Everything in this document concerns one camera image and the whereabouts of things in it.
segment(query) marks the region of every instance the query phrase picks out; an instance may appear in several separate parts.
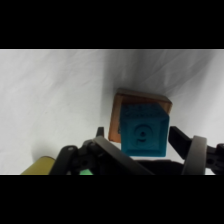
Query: green object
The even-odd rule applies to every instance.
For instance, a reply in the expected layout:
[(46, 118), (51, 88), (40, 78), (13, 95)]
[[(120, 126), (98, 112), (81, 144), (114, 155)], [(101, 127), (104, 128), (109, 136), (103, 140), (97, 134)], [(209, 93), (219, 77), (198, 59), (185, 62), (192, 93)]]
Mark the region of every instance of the green object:
[(90, 170), (83, 170), (80, 172), (81, 176), (92, 176), (93, 174), (90, 172)]

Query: cube face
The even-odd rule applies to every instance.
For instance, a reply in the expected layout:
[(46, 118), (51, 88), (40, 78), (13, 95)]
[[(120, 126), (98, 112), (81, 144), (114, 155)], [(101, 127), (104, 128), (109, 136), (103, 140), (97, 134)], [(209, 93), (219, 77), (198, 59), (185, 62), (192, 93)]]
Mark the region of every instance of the cube face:
[(122, 105), (121, 150), (128, 156), (165, 157), (169, 116), (159, 104)]

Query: white wall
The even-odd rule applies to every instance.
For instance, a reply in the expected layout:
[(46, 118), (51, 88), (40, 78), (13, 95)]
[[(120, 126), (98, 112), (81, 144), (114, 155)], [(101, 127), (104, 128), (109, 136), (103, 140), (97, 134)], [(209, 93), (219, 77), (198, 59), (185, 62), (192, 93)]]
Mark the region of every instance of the white wall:
[[(108, 134), (117, 88), (166, 95), (171, 125), (224, 141), (223, 50), (0, 50), (0, 174)], [(167, 158), (182, 161), (168, 146)]]

